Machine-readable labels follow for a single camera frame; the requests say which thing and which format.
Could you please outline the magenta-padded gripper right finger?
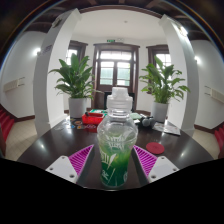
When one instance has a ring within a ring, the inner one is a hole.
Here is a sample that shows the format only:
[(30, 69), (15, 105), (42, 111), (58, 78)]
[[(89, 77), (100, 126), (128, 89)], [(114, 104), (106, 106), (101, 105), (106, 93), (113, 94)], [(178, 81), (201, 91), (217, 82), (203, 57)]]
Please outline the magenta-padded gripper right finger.
[(149, 183), (155, 182), (179, 170), (165, 156), (156, 157), (139, 146), (134, 146), (133, 149), (144, 176)]

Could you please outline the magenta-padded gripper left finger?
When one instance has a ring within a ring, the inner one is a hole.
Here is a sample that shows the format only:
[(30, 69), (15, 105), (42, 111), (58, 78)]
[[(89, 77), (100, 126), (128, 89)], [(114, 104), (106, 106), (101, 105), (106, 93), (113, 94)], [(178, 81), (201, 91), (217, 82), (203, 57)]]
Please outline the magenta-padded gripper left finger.
[(93, 148), (94, 145), (89, 145), (70, 156), (62, 155), (47, 168), (47, 171), (67, 181), (76, 183)]

